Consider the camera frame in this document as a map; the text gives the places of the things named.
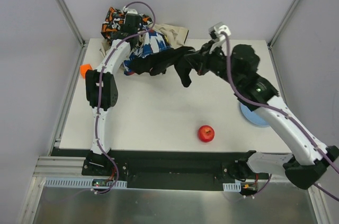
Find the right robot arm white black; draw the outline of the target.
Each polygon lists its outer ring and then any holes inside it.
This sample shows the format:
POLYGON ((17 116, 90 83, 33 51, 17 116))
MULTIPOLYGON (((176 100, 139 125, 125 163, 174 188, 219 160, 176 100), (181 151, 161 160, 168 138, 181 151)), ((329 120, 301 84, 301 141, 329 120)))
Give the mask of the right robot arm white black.
POLYGON ((252 46, 238 44, 225 55, 220 47, 210 51, 211 45, 208 42, 199 51, 184 55, 188 67, 199 75, 212 72, 228 82, 239 102, 265 120, 291 151, 248 151, 238 160, 238 171, 242 176, 249 172, 284 176, 296 187, 309 189, 337 160, 338 148, 316 139, 289 110, 278 90, 257 73, 260 58, 252 46))

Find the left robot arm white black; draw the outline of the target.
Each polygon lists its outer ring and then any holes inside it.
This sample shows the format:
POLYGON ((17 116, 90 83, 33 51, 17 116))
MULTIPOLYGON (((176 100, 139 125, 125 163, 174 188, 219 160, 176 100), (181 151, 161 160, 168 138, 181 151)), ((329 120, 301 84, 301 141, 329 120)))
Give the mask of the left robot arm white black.
POLYGON ((85 73, 86 99, 94 118, 93 142, 82 169, 82 175, 110 176, 114 164, 107 158, 111 149, 112 111, 118 100, 115 74, 138 42, 141 16, 127 12, 120 29, 113 34, 109 53, 94 70, 85 73))

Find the orange black camouflage cloth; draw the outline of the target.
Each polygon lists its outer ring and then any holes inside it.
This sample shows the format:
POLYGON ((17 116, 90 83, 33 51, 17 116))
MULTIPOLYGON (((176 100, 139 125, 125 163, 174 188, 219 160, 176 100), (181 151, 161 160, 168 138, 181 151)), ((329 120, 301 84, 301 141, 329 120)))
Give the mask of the orange black camouflage cloth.
POLYGON ((115 9, 113 7, 109 8, 109 11, 106 15, 105 21, 102 23, 101 35, 111 45, 111 33, 112 33, 112 24, 125 24, 127 25, 137 25, 138 23, 143 24, 143 29, 139 32, 145 31, 153 23, 153 19, 146 14, 138 15, 126 15, 123 10, 115 9))

